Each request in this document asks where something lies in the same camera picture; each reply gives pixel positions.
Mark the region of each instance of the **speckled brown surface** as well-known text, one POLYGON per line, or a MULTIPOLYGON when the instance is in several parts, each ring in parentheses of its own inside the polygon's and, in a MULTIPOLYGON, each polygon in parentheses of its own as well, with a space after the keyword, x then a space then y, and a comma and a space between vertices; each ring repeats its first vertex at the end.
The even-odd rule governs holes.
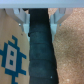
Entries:
MULTIPOLYGON (((53 14, 57 9, 49 9, 53 14)), ((84 8, 74 8, 53 42, 59 84, 84 84, 84 8)))

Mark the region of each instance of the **blue geometric design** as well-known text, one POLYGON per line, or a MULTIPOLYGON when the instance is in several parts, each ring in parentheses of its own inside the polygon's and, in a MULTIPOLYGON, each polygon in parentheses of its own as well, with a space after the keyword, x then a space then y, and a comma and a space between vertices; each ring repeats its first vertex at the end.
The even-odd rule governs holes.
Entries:
POLYGON ((13 48, 17 49, 16 71, 12 71, 10 69, 5 68, 5 74, 8 74, 8 75, 12 76, 12 82, 11 82, 11 84, 18 84, 17 82, 15 82, 15 77, 18 77, 18 73, 26 75, 26 71, 21 69, 22 58, 26 59, 26 55, 24 55, 23 53, 20 52, 20 48, 17 46, 18 39, 16 37, 14 37, 14 36, 12 36, 12 39, 15 41, 14 44, 12 42, 8 41, 8 44, 4 43, 4 49, 3 49, 3 51, 0 50, 0 55, 3 56, 1 66, 5 68, 8 45, 10 45, 13 48))

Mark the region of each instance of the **brown surface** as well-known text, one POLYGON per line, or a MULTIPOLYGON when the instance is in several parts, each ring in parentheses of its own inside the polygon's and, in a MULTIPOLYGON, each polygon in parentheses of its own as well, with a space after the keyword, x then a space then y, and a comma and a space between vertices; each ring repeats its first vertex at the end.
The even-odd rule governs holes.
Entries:
MULTIPOLYGON (((56 9, 49 9, 53 14, 56 9)), ((75 8, 57 29, 53 42, 59 84, 84 84, 84 8, 75 8)))

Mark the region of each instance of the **white surface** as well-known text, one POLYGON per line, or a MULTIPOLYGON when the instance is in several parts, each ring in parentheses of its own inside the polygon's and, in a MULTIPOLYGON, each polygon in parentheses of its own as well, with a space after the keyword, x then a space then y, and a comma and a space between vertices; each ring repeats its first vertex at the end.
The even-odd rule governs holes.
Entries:
POLYGON ((6 58, 6 69, 16 71, 16 59, 17 59, 17 50, 12 46, 8 45, 7 49, 7 58, 6 58))
POLYGON ((0 8, 78 8, 84 0, 0 0, 0 8))

